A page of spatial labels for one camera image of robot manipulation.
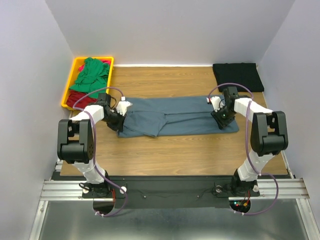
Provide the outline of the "blue-grey t-shirt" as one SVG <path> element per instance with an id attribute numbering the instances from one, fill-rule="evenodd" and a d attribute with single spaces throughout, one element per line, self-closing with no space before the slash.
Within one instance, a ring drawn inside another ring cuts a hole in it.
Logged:
<path id="1" fill-rule="evenodd" d="M 204 96 L 137 98 L 129 97 L 128 108 L 120 138 L 141 136 L 187 136 L 236 133 L 235 120 L 219 129 L 211 115 L 213 107 Z"/>

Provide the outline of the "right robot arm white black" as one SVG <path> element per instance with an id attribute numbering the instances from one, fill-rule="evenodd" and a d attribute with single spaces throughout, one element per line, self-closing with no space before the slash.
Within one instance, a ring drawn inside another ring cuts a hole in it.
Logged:
<path id="1" fill-rule="evenodd" d="M 289 145 L 286 115 L 256 103 L 252 94 L 239 95 L 235 86 L 228 86 L 222 92 L 223 98 L 211 95 L 206 98 L 213 107 L 211 116 L 218 128 L 225 129 L 237 114 L 245 117 L 246 159 L 235 170 L 230 191 L 235 196 L 258 192 L 257 179 L 262 170 Z"/>

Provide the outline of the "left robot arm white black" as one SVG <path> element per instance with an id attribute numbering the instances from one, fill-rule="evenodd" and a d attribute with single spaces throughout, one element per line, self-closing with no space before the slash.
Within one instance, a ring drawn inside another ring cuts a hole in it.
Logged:
<path id="1" fill-rule="evenodd" d="M 109 175 L 95 159 L 95 127 L 103 121 L 111 130 L 122 132 L 132 103 L 122 96 L 117 105 L 112 107 L 111 99 L 111 95 L 100 93 L 96 102 L 85 108 L 74 106 L 79 113 L 58 123 L 57 156 L 83 174 L 86 182 L 81 182 L 79 186 L 85 198 L 105 198 L 112 193 Z"/>

